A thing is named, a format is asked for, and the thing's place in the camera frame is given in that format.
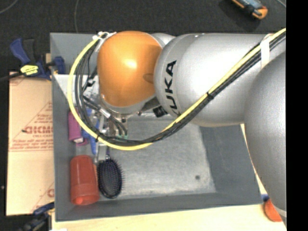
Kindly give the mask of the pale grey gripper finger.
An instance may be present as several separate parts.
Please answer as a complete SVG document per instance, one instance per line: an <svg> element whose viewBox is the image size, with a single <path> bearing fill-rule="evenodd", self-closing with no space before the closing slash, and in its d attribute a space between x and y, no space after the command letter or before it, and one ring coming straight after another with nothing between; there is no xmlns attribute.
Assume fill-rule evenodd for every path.
<svg viewBox="0 0 308 231"><path fill-rule="evenodd" d="M104 161L106 159L106 150L108 149L108 146L99 143L97 146L97 153L96 153L96 163L99 163L100 161Z"/></svg>

